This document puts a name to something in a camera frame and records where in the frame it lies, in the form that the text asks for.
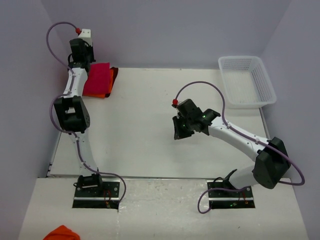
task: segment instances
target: white wall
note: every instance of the white wall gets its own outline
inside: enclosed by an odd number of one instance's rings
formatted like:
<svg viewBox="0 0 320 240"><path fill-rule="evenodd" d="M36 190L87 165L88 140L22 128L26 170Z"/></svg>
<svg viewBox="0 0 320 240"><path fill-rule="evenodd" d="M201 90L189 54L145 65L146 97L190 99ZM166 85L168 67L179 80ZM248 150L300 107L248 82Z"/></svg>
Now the white wall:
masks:
<svg viewBox="0 0 320 240"><path fill-rule="evenodd" d="M52 22L92 30L98 61L138 68L218 68L221 56L260 56L291 2L41 1ZM64 43L72 37L67 29L58 34Z"/></svg>
<svg viewBox="0 0 320 240"><path fill-rule="evenodd" d="M0 23L0 239L15 240L57 139L49 104L67 71L47 50L51 21L40 1L1 1ZM55 32L50 39L66 59Z"/></svg>
<svg viewBox="0 0 320 240"><path fill-rule="evenodd" d="M263 112L270 134L283 139L305 175L294 191L311 240L320 239L319 13L320 1L293 0L262 54L277 94ZM291 176L300 181L296 172Z"/></svg>

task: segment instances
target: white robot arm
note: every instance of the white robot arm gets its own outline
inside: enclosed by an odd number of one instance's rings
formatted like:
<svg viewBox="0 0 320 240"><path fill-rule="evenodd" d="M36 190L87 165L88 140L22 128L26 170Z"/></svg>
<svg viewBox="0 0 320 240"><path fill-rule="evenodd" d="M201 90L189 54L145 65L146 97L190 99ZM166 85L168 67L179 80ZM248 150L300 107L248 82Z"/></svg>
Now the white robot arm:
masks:
<svg viewBox="0 0 320 240"><path fill-rule="evenodd" d="M60 127L64 131L76 133L77 136L69 134L77 153L80 169L77 187L80 189L94 188L101 185L102 179L99 174L93 174L84 166L86 164L92 170L99 171L93 158L88 136L90 116L81 97L88 79L90 63L95 62L90 29L82 29L78 38L70 41L70 47L73 61L69 62L69 67L72 71L69 70L63 96L54 102L54 108Z"/></svg>
<svg viewBox="0 0 320 240"><path fill-rule="evenodd" d="M173 117L175 140L190 137L195 131L201 132L229 143L255 162L254 166L230 172L223 179L224 188L238 190L260 184L265 188L273 189L291 166L278 153L258 144L258 141L260 141L270 145L287 156L284 143L279 138L275 137L272 140L268 140L232 124L234 129L252 137L256 141L248 140L231 130L229 128L231 123L227 121L228 125L226 125L218 112L212 109L202 112L191 99L172 106L178 110L177 116Z"/></svg>

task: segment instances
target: orange cloth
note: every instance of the orange cloth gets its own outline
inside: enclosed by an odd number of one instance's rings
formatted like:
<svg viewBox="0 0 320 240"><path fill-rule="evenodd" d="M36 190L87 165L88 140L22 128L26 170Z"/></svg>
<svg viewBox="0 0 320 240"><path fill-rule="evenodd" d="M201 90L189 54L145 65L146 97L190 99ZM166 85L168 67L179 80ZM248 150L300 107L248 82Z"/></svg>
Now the orange cloth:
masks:
<svg viewBox="0 0 320 240"><path fill-rule="evenodd" d="M43 240L80 240L80 237L65 225L61 225L45 236Z"/></svg>

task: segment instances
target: white tabletop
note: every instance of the white tabletop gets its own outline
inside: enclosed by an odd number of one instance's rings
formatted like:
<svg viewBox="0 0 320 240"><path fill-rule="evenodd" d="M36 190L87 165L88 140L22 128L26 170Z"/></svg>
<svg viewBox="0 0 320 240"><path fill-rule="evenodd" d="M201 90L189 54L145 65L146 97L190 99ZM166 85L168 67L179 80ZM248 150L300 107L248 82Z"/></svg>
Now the white tabletop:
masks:
<svg viewBox="0 0 320 240"><path fill-rule="evenodd" d="M39 178L27 209L20 240L41 240L65 225L81 240L307 240L294 190L278 184L252 187L256 208L197 211L206 181L127 180L119 212L73 209L76 178ZM203 198L201 209L208 207Z"/></svg>
<svg viewBox="0 0 320 240"><path fill-rule="evenodd" d="M111 96L84 97L91 117L89 140L102 172L127 177L215 178L254 163L220 139L195 133L174 140L171 107L178 90L192 81L208 81L223 90L219 70L120 68ZM221 112L222 100L204 84L187 87L179 100L192 99L202 111ZM265 137L259 109L227 109L233 124ZM77 155L62 134L51 175L79 175Z"/></svg>

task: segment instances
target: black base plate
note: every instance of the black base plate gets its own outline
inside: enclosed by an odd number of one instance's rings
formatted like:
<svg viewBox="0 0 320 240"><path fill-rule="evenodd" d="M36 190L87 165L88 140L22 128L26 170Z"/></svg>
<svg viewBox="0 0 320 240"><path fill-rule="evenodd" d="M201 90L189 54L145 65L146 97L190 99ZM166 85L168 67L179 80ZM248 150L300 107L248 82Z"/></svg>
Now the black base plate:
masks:
<svg viewBox="0 0 320 240"><path fill-rule="evenodd" d="M119 188L118 181L104 181L103 188L76 188L73 199L73 209L118 209Z"/></svg>
<svg viewBox="0 0 320 240"><path fill-rule="evenodd" d="M222 181L207 182L208 189L223 188ZM242 192L210 191L209 206L211 209L252 209L255 208L252 188Z"/></svg>

